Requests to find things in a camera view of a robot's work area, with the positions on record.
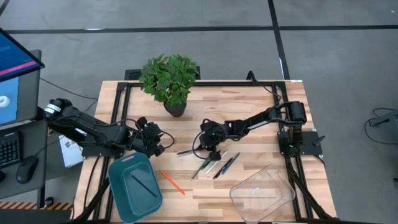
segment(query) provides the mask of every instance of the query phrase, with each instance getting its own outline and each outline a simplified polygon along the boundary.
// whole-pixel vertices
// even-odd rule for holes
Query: green plastic bin
[[[114,161],[109,182],[120,219],[133,223],[158,211],[163,197],[148,157],[136,152]]]

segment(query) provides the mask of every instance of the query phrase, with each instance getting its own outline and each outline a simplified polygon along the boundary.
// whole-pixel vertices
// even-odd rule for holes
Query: monitor screen
[[[41,61],[0,29],[0,82],[41,68]]]

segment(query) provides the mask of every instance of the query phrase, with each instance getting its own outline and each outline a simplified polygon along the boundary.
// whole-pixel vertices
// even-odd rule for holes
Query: clear plastic container
[[[248,224],[257,224],[295,197],[277,166],[268,165],[229,191],[236,209]]]

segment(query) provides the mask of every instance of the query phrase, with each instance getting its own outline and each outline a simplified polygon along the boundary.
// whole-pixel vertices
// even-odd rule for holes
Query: wooden tabletop
[[[308,122],[303,130],[311,130],[314,127],[303,83],[292,81],[285,81],[285,83],[289,101],[301,101],[305,105]],[[96,118],[108,123],[111,121],[117,85],[117,81],[103,82],[95,113]],[[177,156],[176,152],[192,148],[193,138],[200,132],[200,124],[203,119],[208,118],[219,123],[224,123],[228,119],[246,119],[273,106],[273,96],[261,86],[194,86],[190,91],[184,115],[180,118],[173,118],[166,112],[162,103],[154,101],[153,96],[145,94],[138,87],[133,87],[131,90],[127,117],[138,119],[145,116],[149,122],[158,124],[162,130],[172,134],[176,140],[175,145],[168,148],[160,157],[152,156],[150,159],[164,199],[158,212],[141,221],[243,222],[229,197],[231,187],[270,164],[276,165],[286,175],[284,158],[279,154],[277,142],[278,125],[268,124],[251,131],[239,142],[228,140],[220,144],[218,149],[228,150],[227,155],[208,175],[205,175],[205,171],[201,171],[194,180],[190,179],[203,161],[193,154]],[[124,92],[122,92],[121,99],[117,121],[121,117]],[[127,125],[134,127],[134,124],[130,122],[127,122]],[[162,137],[164,146],[170,143],[169,137]],[[216,172],[238,152],[241,155],[233,166],[224,175],[213,180]],[[302,156],[302,160],[309,191],[327,213],[335,216],[335,208],[323,164],[314,156]],[[94,161],[95,157],[92,157],[83,163],[75,198],[75,216],[83,210],[88,177]],[[88,202],[98,189],[102,162],[101,158],[93,173],[88,191]],[[185,191],[185,195],[182,195],[160,173],[160,170],[165,171]],[[106,192],[102,200],[100,218],[104,218],[106,207],[104,205],[107,197],[108,193]],[[302,216],[305,217],[303,198],[299,190],[297,190],[297,197]],[[294,220],[293,206],[289,202],[263,221]],[[115,204],[111,222],[121,222]]]

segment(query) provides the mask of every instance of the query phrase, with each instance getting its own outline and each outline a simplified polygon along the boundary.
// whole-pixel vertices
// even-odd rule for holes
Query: potted plant
[[[180,117],[187,107],[188,90],[195,83],[198,74],[197,63],[181,55],[157,57],[148,60],[141,70],[141,89],[164,103],[172,116]]]

